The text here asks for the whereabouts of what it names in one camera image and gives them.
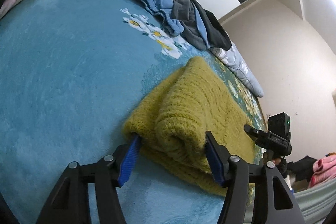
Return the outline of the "right hand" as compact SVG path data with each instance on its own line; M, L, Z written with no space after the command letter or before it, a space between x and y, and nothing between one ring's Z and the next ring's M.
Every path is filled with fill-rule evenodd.
M287 178L288 176L288 170L287 170L287 162L284 158L273 158L272 160L268 159L267 152L264 152L262 155L262 158L259 162L260 165L266 165L268 161L271 161L275 164L283 178Z

